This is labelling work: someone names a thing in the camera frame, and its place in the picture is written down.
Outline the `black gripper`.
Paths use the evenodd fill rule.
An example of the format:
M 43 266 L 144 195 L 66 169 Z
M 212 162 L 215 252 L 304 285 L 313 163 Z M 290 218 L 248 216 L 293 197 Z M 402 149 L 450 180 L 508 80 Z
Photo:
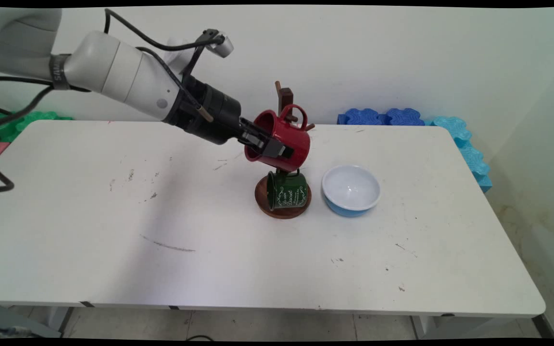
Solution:
M 294 149 L 273 138 L 258 124 L 240 117 L 240 103 L 217 88 L 185 75 L 182 85 L 202 105 L 212 121 L 207 121 L 193 103 L 179 92 L 165 124 L 176 126 L 188 134 L 198 136 L 213 144 L 222 145 L 231 138 L 237 138 L 244 145 L 246 156 L 258 160 L 262 156 L 274 159 L 290 159 Z

